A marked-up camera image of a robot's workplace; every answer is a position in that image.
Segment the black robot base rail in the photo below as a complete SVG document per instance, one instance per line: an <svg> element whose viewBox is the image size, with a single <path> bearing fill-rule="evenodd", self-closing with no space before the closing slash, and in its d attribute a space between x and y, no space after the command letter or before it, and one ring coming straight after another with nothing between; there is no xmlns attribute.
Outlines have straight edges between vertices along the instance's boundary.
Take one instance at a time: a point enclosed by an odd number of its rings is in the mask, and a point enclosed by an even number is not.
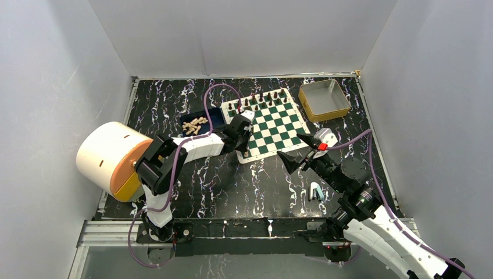
<svg viewBox="0 0 493 279"><path fill-rule="evenodd" d="M324 218L174 219L161 232L138 226L138 244L168 245L178 257L199 255L289 255L323 257L345 264L360 252Z"/></svg>

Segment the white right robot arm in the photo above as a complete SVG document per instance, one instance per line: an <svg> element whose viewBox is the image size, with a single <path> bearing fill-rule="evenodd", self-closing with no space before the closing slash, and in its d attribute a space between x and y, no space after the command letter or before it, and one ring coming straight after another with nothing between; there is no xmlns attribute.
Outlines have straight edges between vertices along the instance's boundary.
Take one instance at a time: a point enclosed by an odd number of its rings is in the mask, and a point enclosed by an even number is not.
<svg viewBox="0 0 493 279"><path fill-rule="evenodd" d="M330 157L330 150L343 145L336 144L329 129L297 136L311 150L305 156L277 151L288 173L311 169L341 194L339 208L326 221L299 235L355 243L400 278L459 278L466 272L459 259L447 258L431 249L393 213L381 188L368 183L375 178L373 169L366 169L362 161L353 157L339 163Z"/></svg>

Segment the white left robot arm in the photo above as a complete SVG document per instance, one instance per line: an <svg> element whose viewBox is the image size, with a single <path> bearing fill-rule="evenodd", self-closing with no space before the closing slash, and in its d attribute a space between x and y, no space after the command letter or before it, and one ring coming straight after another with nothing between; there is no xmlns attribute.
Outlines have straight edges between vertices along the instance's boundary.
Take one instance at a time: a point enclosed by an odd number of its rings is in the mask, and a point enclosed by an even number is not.
<svg viewBox="0 0 493 279"><path fill-rule="evenodd" d="M158 136L151 142L134 168L146 199L142 220L153 237L166 242L174 234L170 198L183 166L233 151L246 152L254 119L254 112L246 110L234 116L229 124L206 134L185 138Z"/></svg>

